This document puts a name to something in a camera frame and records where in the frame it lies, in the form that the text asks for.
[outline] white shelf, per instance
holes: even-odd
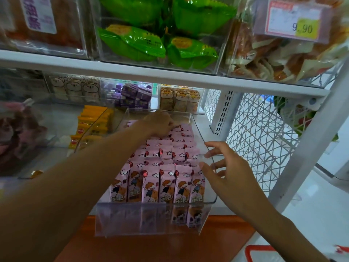
[[[329,93],[328,90],[315,87],[227,78],[6,50],[0,50],[0,66],[293,98],[302,98],[304,96],[324,97]]]

